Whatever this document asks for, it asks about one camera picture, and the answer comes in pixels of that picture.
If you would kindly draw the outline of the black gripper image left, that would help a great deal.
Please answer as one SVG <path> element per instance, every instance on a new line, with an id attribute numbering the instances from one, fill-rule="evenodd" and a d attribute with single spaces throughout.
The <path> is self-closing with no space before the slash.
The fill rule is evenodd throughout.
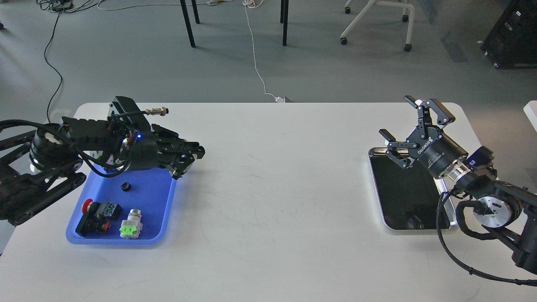
<path id="1" fill-rule="evenodd" d="M 129 138 L 130 164 L 128 171 L 167 169 L 178 180 L 201 159 L 206 151 L 197 142 L 181 139 L 177 132 L 162 126 L 150 126 L 147 130 L 133 129 Z"/>

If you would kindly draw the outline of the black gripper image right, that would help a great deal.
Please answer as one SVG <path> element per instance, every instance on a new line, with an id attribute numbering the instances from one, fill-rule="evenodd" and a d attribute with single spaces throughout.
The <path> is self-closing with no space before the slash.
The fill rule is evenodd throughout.
<path id="1" fill-rule="evenodd" d="M 468 157 L 468 152 L 442 130 L 455 122 L 455 116 L 435 98 L 421 101 L 406 95 L 404 100 L 417 110 L 418 125 L 407 137 L 408 143 L 396 141 L 390 132 L 380 129 L 387 141 L 386 156 L 403 169 L 412 168 L 416 159 L 435 179 L 444 178 L 449 165 Z M 399 149 L 409 150 L 410 156 L 402 157 Z"/>

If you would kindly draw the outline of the black robot arm image left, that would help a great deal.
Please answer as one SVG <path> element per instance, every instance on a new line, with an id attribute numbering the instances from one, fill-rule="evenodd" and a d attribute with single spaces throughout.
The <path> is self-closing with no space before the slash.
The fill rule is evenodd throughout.
<path id="1" fill-rule="evenodd" d="M 78 171 L 83 163 L 105 178 L 161 168 L 177 180 L 206 151 L 146 119 L 168 112 L 165 107 L 142 110 L 132 98 L 117 96 L 105 120 L 2 121 L 2 130 L 17 126 L 33 130 L 1 141 L 1 150 L 7 151 L 1 157 L 1 219 L 21 225 L 81 186 L 86 180 Z"/>

